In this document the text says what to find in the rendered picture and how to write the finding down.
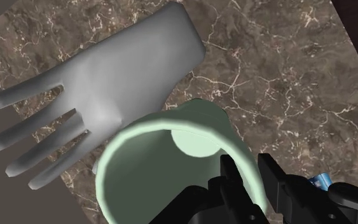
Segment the small blue object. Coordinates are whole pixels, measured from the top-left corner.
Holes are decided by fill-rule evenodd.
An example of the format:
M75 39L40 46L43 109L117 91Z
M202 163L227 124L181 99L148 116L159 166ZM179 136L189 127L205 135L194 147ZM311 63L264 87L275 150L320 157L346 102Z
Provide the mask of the small blue object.
M328 191L329 186L333 183L331 181L329 174L326 172L320 173L320 174L310 178L309 182L311 182L311 184L313 184L313 186L315 186L321 190L324 190L324 191Z

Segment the grey glove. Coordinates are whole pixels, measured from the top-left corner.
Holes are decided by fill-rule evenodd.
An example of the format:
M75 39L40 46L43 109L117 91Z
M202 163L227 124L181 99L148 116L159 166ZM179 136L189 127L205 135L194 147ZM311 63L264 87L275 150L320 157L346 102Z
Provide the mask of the grey glove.
M7 166L15 177L74 138L79 142L29 181L37 190L136 119L162 109L174 87L205 57L183 4L170 1L143 20L65 62L0 91L0 109L62 87L43 109L0 133L0 151L65 113L70 118Z

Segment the pale green cup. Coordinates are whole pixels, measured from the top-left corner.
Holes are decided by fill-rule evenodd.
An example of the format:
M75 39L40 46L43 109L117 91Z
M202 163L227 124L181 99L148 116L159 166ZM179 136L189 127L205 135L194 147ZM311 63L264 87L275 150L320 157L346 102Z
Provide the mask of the pale green cup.
M109 224L149 224L185 187L207 186L229 155L253 203L268 207L253 154L233 130L226 111L203 99L151 113L121 130L102 153L95 177Z

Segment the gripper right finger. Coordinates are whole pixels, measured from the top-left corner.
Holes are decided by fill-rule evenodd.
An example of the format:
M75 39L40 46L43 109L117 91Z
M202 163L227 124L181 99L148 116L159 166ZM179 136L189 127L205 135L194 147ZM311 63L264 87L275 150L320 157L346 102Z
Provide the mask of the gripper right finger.
M284 224L358 224L358 186L336 182L321 190L303 176L286 174L268 153L258 155L258 167Z

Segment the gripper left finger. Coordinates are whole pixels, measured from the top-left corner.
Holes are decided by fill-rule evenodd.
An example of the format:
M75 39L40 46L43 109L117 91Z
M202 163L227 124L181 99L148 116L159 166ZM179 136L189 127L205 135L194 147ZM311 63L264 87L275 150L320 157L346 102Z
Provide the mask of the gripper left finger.
M270 224L243 186L234 160L220 156L220 175L208 187L181 191L149 224Z

